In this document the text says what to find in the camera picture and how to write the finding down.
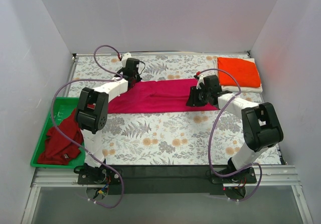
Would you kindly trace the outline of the magenta pink t-shirt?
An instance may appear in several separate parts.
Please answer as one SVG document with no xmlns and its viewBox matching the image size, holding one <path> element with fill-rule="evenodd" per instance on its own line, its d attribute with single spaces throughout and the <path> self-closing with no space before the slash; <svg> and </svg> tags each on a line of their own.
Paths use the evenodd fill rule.
<svg viewBox="0 0 321 224">
<path fill-rule="evenodd" d="M 214 106 L 186 106 L 195 79 L 144 81 L 108 104 L 109 114 L 153 114 L 217 110 Z"/>
</svg>

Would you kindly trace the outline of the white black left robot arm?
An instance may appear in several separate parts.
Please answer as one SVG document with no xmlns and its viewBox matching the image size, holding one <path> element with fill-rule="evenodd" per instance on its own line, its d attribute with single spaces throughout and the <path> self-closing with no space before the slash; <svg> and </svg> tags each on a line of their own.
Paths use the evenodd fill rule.
<svg viewBox="0 0 321 224">
<path fill-rule="evenodd" d="M 75 121 L 81 130 L 87 150 L 85 164 L 93 167 L 89 177 L 94 183 L 103 183 L 107 177 L 106 170 L 100 166 L 105 161 L 101 130 L 107 122 L 108 105 L 141 81 L 139 64 L 138 59 L 123 57 L 122 68 L 112 80 L 99 87 L 85 87 L 81 90 Z"/>
</svg>

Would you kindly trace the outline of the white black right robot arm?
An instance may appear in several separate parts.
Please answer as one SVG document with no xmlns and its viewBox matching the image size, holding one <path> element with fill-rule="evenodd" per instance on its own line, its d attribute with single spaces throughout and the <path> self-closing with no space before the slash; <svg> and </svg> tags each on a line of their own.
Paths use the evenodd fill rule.
<svg viewBox="0 0 321 224">
<path fill-rule="evenodd" d="M 228 90 L 223 91 L 217 75 L 204 76 L 197 73 L 194 78 L 198 83 L 190 87 L 186 106 L 201 107 L 210 104 L 220 110 L 209 138 L 210 169 L 216 176 L 228 177 L 235 183 L 241 181 L 245 177 L 245 169 L 252 167 L 263 152 L 274 147 L 284 138 L 274 106 L 269 102 L 258 104 L 242 99 L 238 96 L 240 93 L 233 94 Z M 238 153 L 228 160 L 227 167 L 216 172 L 210 156 L 211 142 L 220 115 L 225 110 L 242 121 L 245 143 Z"/>
</svg>

